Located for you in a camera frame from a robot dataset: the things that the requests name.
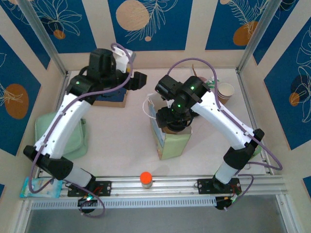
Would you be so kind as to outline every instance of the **orange cap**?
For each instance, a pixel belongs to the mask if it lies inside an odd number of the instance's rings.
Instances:
[[[150,184],[151,181],[152,181],[152,175],[148,171],[141,173],[140,182],[142,184]]]

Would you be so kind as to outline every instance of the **cardboard box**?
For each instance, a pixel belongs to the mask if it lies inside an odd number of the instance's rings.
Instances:
[[[167,102],[161,99],[159,94],[149,96],[149,114],[156,116],[156,112],[162,107],[167,106]],[[188,143],[192,130],[191,126],[177,133],[166,133],[167,129],[161,129],[157,126],[156,120],[150,118],[151,131],[154,136],[157,152],[160,160],[170,159],[180,156]]]
[[[106,93],[104,96],[98,96],[94,106],[124,108],[128,91],[121,88],[117,91]]]

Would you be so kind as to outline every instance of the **vent grille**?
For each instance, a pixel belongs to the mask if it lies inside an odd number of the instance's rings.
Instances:
[[[106,209],[116,208],[160,208],[160,207],[191,207],[216,206],[215,197],[204,198],[146,198],[146,199],[105,199],[102,200]],[[77,209],[77,200],[34,200],[32,210]],[[84,208],[102,208],[95,204]]]

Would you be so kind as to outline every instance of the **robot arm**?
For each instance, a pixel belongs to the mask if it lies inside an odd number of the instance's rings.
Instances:
[[[132,60],[135,54],[128,50]],[[39,149],[44,146],[37,161],[38,167],[58,180],[66,180],[93,191],[95,177],[75,166],[72,161],[62,157],[66,143],[82,116],[90,109],[99,95],[89,95],[72,103],[78,96],[114,88],[128,77],[126,72],[129,60],[125,52],[115,47],[114,56],[109,50],[97,49],[90,54],[89,66],[75,76],[66,89],[66,95],[56,116],[35,146],[26,146],[24,154],[34,160]],[[146,84],[147,76],[135,72],[134,77],[124,86],[128,90],[141,89]]]
[[[192,122],[191,109],[212,123],[231,144],[222,165],[213,177],[214,187],[222,191],[236,172],[246,165],[257,147],[257,143],[251,140],[247,133],[261,141],[263,131],[260,129],[254,131],[244,125],[221,104],[221,108],[247,131],[242,132],[218,109],[214,93],[196,76],[191,76],[185,83],[180,83],[166,75],[159,81],[155,90],[164,100],[174,100],[170,108],[165,107],[157,112],[156,120],[160,128],[168,127],[176,132],[183,130]]]

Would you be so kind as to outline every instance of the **small bottle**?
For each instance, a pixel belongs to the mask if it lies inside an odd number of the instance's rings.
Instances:
[[[152,186],[152,182],[153,182],[152,181],[152,175],[148,171],[141,173],[140,182],[144,188],[150,188]]]

